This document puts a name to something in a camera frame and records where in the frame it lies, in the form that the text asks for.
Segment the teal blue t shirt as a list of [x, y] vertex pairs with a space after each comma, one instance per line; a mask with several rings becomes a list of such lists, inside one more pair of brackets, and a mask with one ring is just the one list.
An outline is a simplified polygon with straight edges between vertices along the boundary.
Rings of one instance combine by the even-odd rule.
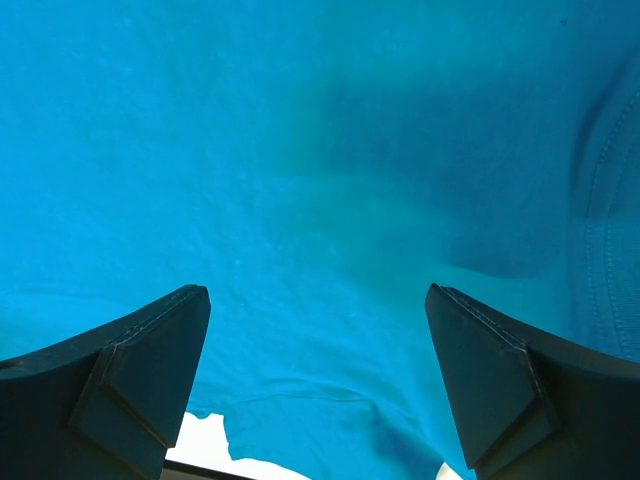
[[201, 284], [232, 458], [469, 478], [430, 285], [639, 357], [638, 67], [635, 1], [5, 1], [1, 355]]

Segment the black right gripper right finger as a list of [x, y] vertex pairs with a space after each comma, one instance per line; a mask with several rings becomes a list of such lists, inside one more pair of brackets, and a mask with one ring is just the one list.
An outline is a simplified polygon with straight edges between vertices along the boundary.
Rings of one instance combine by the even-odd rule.
[[430, 286], [425, 311], [479, 479], [636, 479], [639, 366]]

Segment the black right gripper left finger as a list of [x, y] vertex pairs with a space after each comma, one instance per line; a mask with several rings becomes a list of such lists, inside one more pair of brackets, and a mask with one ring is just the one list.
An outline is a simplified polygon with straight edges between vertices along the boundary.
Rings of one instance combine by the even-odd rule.
[[1, 363], [4, 479], [157, 479], [175, 446], [211, 313], [186, 285]]

